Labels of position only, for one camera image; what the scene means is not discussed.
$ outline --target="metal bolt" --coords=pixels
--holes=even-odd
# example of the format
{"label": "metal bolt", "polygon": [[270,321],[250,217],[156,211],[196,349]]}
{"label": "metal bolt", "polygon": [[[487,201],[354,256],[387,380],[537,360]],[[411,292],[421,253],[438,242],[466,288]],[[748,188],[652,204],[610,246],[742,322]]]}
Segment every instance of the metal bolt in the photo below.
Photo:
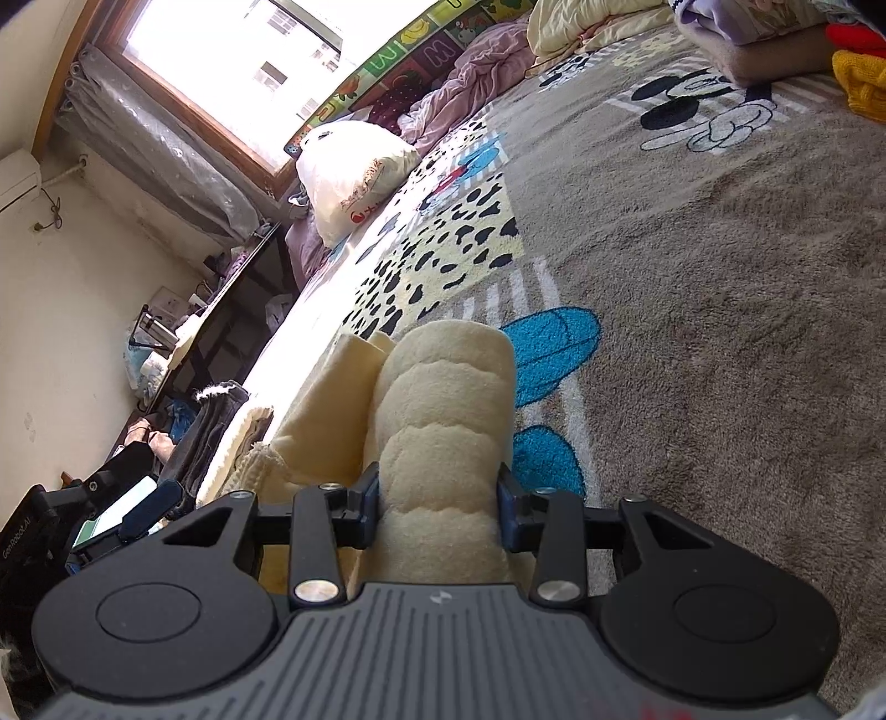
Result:
{"label": "metal bolt", "polygon": [[295,587],[295,597],[302,602],[327,602],[336,595],[338,595],[338,586],[329,580],[306,580]]}
{"label": "metal bolt", "polygon": [[547,602],[572,602],[581,594],[577,584],[569,580],[548,580],[539,585],[539,597]]}

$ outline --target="pink blanket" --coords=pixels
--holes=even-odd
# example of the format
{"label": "pink blanket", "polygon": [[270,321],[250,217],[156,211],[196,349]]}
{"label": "pink blanket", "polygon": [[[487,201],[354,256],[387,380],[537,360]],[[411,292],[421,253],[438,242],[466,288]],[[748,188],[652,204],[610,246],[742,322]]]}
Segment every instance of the pink blanket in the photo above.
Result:
{"label": "pink blanket", "polygon": [[402,138],[424,156],[450,128],[523,80],[535,61],[526,41],[528,24],[527,13],[482,33],[455,61],[443,86],[398,118]]}

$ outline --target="air conditioner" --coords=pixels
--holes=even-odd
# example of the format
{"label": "air conditioner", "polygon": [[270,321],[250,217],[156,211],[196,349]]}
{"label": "air conditioner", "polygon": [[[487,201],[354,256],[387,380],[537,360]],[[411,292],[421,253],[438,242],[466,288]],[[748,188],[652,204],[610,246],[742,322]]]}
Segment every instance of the air conditioner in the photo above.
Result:
{"label": "air conditioner", "polygon": [[30,200],[41,185],[40,164],[25,150],[0,160],[0,213],[19,200]]}

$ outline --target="power cord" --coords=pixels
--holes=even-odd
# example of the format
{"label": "power cord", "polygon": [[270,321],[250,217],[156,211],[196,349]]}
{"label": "power cord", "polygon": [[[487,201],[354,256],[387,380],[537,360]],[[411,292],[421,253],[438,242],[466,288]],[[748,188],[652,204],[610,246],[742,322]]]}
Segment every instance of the power cord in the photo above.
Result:
{"label": "power cord", "polygon": [[50,197],[50,194],[46,192],[45,188],[41,188],[41,192],[46,196],[47,200],[50,202],[50,210],[52,211],[52,222],[48,225],[41,225],[39,223],[35,223],[34,231],[35,232],[43,232],[48,228],[55,228],[56,230],[61,230],[62,224],[64,221],[61,219],[61,198],[59,197],[57,200],[53,201]]}

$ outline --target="gray ribbed panel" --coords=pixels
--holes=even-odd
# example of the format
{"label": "gray ribbed panel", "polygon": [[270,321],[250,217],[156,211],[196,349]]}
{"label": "gray ribbed panel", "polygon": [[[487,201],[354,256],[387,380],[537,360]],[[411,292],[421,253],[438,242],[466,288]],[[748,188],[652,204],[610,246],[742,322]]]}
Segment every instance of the gray ribbed panel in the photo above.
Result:
{"label": "gray ribbed panel", "polygon": [[[451,597],[443,598],[441,592]],[[831,720],[814,698],[779,708],[687,708],[640,685],[575,614],[511,585],[367,584],[342,608],[298,615],[244,677],[201,698],[127,708],[69,693],[40,720]]]}

